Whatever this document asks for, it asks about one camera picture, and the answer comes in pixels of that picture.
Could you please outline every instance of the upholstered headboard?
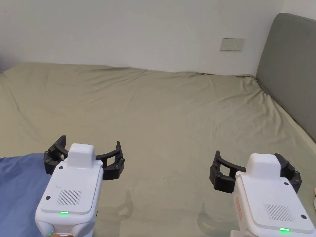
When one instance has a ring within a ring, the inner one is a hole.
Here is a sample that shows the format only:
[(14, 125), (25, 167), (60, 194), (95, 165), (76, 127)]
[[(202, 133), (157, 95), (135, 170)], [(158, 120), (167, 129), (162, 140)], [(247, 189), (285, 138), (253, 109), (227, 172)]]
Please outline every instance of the upholstered headboard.
[(316, 141), (316, 21), (278, 14), (256, 77), (263, 90)]

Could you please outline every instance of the speaker grille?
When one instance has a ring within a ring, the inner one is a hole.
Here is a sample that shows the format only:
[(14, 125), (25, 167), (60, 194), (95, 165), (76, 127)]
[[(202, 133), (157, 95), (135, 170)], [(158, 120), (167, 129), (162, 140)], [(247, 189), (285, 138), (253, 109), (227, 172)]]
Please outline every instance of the speaker grille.
[(81, 197), (81, 190), (61, 190), (56, 204), (77, 206)]
[(292, 222), (293, 217), (286, 206), (265, 204), (270, 220)]

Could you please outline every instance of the electrical socket panel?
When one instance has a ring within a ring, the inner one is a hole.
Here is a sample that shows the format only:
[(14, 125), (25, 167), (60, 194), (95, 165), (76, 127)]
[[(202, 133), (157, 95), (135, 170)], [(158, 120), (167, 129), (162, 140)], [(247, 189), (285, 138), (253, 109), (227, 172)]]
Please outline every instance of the electrical socket panel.
[(221, 51), (241, 51), (244, 47), (245, 39), (222, 38), (220, 49)]

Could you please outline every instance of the mattress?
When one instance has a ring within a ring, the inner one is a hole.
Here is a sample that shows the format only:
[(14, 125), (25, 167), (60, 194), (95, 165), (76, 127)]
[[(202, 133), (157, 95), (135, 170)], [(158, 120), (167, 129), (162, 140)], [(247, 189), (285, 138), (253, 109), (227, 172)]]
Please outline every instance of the mattress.
[(1, 74), (0, 108), (0, 157), (43, 153), (61, 135), (96, 154), (121, 142), (125, 169), (103, 182), (94, 236), (229, 236), (232, 195), (209, 181), (216, 150), (241, 166), (282, 154), (316, 224), (316, 144), (254, 78), (25, 63)]

